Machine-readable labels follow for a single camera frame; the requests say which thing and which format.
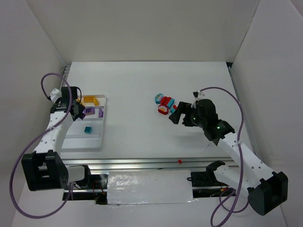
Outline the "small teal lego cube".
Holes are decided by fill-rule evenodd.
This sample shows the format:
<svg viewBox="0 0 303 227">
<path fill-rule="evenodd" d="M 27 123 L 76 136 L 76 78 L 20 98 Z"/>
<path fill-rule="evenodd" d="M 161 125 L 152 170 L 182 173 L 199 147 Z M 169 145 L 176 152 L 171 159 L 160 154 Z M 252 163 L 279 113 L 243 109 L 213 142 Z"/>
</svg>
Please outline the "small teal lego cube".
<svg viewBox="0 0 303 227">
<path fill-rule="evenodd" d="M 87 134 L 91 134 L 92 133 L 92 127 L 90 127 L 90 126 L 85 127 L 84 132 L 87 133 Z"/>
</svg>

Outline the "purple brick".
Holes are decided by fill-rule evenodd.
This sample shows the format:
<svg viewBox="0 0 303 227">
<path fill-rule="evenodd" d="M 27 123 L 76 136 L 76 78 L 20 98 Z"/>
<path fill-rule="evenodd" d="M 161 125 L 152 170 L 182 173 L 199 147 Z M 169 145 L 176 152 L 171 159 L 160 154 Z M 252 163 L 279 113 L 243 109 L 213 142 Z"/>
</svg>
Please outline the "purple brick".
<svg viewBox="0 0 303 227">
<path fill-rule="evenodd" d="M 83 111 L 83 113 L 85 115 L 93 115 L 93 114 L 95 114 L 95 108 L 93 108 L 93 107 L 85 108 L 85 110 Z"/>
</svg>

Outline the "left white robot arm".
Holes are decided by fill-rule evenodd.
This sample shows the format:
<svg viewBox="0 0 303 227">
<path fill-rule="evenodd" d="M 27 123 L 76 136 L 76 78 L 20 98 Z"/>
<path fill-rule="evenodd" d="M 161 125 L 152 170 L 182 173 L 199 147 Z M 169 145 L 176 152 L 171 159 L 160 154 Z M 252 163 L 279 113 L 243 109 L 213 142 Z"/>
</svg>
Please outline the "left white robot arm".
<svg viewBox="0 0 303 227">
<path fill-rule="evenodd" d="M 67 167 L 60 153 L 68 129 L 75 120 L 82 120 L 85 107 L 78 101 L 78 87 L 54 89 L 50 94 L 53 106 L 47 133 L 32 153 L 24 154 L 21 164 L 29 190 L 65 189 L 69 183 L 87 187 L 91 172 L 87 165 Z"/>
</svg>

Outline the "purple paw print lego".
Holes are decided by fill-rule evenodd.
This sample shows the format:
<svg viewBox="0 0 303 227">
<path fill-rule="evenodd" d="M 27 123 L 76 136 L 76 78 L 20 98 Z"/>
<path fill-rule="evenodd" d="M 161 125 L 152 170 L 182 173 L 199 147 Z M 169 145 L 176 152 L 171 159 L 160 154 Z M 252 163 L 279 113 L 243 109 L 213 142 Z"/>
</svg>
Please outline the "purple paw print lego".
<svg viewBox="0 0 303 227">
<path fill-rule="evenodd" d="M 104 110 L 102 108 L 99 108 L 98 110 L 98 118 L 103 118 L 104 116 Z"/>
</svg>

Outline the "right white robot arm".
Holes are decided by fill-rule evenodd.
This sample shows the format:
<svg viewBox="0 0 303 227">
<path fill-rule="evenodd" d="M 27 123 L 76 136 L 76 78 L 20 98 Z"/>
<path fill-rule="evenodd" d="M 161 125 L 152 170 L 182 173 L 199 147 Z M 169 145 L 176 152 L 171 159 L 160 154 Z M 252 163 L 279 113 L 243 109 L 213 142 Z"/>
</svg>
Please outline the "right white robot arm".
<svg viewBox="0 0 303 227">
<path fill-rule="evenodd" d="M 195 105 L 180 102 L 169 119 L 178 124 L 182 114 L 184 126 L 202 128 L 209 141 L 243 167 L 241 194 L 255 212 L 264 216 L 287 200 L 288 177 L 283 172 L 276 173 L 241 143 L 234 128 L 218 118 L 211 100 L 201 99 Z"/>
</svg>

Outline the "large yellow lego brick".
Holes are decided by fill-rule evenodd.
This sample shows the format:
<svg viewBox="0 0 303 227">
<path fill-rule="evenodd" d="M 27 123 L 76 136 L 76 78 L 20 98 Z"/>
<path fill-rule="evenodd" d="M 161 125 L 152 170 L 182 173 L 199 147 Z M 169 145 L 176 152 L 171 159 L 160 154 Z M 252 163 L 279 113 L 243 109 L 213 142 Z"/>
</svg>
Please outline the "large yellow lego brick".
<svg viewBox="0 0 303 227">
<path fill-rule="evenodd" d="M 84 96 L 83 102 L 85 102 L 85 103 L 94 103 L 95 99 L 96 98 L 94 96 Z"/>
</svg>

